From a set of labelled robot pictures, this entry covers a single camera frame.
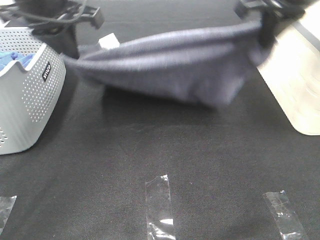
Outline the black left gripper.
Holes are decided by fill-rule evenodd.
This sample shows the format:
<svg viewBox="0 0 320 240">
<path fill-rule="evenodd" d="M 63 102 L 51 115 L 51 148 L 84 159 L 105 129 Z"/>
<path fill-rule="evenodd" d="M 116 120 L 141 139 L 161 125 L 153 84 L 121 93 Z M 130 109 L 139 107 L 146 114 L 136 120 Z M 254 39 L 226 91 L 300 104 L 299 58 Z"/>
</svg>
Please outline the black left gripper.
<svg viewBox="0 0 320 240">
<path fill-rule="evenodd" d="M 104 16 L 100 7 L 85 0 L 37 0 L 33 3 L 35 22 L 29 27 L 32 34 L 59 54 L 78 58 L 76 26 L 88 22 L 99 29 Z"/>
</svg>

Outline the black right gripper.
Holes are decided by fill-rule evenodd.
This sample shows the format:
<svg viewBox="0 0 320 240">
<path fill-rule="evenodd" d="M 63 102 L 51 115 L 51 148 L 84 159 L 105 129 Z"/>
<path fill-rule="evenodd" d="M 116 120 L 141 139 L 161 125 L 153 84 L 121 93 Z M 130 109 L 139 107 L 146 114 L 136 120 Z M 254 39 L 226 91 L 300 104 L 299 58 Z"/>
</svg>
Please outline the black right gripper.
<svg viewBox="0 0 320 240">
<path fill-rule="evenodd" d="M 274 44 L 278 24 L 301 18 L 305 5 L 298 0 L 239 0 L 234 11 L 241 19 L 252 11 L 260 12 L 258 42 L 263 48 L 269 48 Z"/>
</svg>

